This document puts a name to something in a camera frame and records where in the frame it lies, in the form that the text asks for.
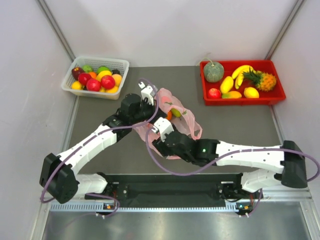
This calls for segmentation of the pink printed plastic bag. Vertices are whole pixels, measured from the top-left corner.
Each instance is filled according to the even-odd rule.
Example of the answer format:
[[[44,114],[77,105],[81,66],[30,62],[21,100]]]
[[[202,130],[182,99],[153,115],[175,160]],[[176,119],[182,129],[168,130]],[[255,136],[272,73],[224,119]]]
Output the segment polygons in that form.
[[[167,116],[166,119],[168,119],[180,133],[186,134],[193,140],[200,139],[202,136],[203,129],[196,122],[196,118],[194,114],[191,112],[191,110],[185,108],[181,101],[175,96],[173,96],[168,89],[161,88],[157,93],[159,97],[159,111],[162,110],[166,115],[169,115],[169,117]],[[148,123],[147,125],[134,128],[134,130],[145,142],[146,132],[151,127],[152,124]],[[148,145],[160,156],[160,152],[156,150],[156,148],[152,145],[152,141],[158,139],[159,136],[159,134],[151,132],[148,135]]]

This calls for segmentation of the orange fruit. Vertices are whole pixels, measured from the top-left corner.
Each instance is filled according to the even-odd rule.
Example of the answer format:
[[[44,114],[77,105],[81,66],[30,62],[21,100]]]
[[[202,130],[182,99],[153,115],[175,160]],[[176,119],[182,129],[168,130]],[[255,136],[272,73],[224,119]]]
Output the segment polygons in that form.
[[[167,113],[167,116],[166,116],[166,119],[168,120],[168,121],[170,121],[171,119],[172,119],[172,112],[171,111],[169,111],[168,113]]]

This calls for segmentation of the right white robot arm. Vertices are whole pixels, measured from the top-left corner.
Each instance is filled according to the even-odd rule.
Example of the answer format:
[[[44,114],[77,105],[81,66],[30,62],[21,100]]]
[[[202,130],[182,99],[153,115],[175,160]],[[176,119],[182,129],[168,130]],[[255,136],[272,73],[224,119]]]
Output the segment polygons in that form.
[[[163,157],[176,156],[187,163],[208,166],[241,166],[255,168],[240,174],[240,181],[233,185],[233,192],[245,198],[265,187],[283,185],[293,189],[308,186],[305,157],[294,141],[282,145],[258,147],[231,144],[217,139],[197,139],[178,131],[155,139],[153,147]]]

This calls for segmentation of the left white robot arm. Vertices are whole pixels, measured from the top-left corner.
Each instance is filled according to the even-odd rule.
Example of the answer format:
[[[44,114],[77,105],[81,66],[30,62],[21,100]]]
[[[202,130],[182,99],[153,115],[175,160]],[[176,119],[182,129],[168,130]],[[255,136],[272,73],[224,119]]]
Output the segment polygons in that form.
[[[40,200],[46,203],[45,194],[65,204],[73,197],[97,194],[109,198],[114,187],[102,173],[80,174],[80,170],[106,148],[116,144],[133,128],[154,123],[159,110],[158,96],[140,97],[130,93],[122,100],[116,113],[107,117],[88,137],[70,149],[43,161],[39,184],[43,187]]]

